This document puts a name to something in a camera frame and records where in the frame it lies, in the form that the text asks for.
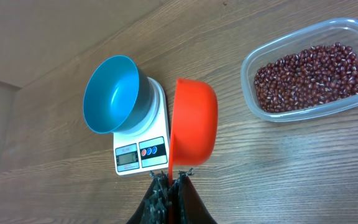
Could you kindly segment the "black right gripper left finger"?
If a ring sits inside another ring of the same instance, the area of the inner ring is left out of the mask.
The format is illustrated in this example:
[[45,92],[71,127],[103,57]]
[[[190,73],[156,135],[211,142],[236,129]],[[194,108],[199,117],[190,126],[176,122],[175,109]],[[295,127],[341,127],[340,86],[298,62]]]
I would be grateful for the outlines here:
[[150,176],[152,183],[127,224],[168,223],[168,210],[170,208],[168,175],[163,171],[156,174],[150,171]]

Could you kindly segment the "white digital kitchen scale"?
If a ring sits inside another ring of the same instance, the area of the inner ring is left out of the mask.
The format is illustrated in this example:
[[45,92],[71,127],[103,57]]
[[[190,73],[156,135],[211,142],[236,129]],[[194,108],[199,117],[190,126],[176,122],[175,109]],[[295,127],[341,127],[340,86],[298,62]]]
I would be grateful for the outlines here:
[[162,86],[149,78],[153,100],[145,118],[128,131],[113,134],[117,175],[129,175],[168,167],[169,125]]

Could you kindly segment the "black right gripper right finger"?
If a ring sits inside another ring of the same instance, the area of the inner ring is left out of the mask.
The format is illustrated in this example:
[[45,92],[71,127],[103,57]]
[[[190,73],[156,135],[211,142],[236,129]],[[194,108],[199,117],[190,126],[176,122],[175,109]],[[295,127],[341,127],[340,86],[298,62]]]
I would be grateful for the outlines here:
[[172,222],[178,224],[217,224],[208,212],[190,177],[194,169],[179,171],[172,185]]

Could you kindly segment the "red plastic measuring scoop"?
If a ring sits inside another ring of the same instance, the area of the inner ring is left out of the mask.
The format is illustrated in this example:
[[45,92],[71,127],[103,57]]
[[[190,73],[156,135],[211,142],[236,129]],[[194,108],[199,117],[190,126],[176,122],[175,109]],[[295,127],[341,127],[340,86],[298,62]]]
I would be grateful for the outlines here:
[[[212,154],[218,126],[218,101],[205,82],[179,78],[173,102],[168,178],[172,186],[174,166],[198,166]],[[172,222],[172,205],[168,222]]]

